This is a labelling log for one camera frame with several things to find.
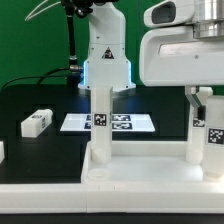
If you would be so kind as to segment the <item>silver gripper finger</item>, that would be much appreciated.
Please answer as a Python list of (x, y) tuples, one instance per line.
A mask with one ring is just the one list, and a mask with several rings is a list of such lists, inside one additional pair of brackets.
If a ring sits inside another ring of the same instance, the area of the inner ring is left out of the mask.
[(185, 87), (185, 96), (188, 99), (190, 105), (193, 107), (193, 117), (199, 120), (204, 120), (206, 109), (198, 98), (197, 92), (198, 89), (195, 86)]

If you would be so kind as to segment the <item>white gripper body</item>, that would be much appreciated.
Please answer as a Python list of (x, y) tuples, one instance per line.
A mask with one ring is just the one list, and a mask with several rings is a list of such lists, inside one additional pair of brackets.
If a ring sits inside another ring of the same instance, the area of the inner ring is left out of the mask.
[(191, 26), (148, 31), (139, 75), (145, 86), (224, 85), (224, 39), (196, 40)]

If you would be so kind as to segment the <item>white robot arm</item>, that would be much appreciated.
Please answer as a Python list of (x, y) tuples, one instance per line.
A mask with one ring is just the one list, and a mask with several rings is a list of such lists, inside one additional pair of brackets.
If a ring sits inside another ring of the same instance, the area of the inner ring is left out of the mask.
[[(96, 1), (89, 16), (90, 41), (84, 86), (131, 88), (125, 57), (125, 19), (112, 0)], [(139, 76), (146, 86), (183, 86), (201, 118), (199, 86), (224, 85), (224, 0), (163, 0), (144, 13), (149, 31), (139, 53)]]

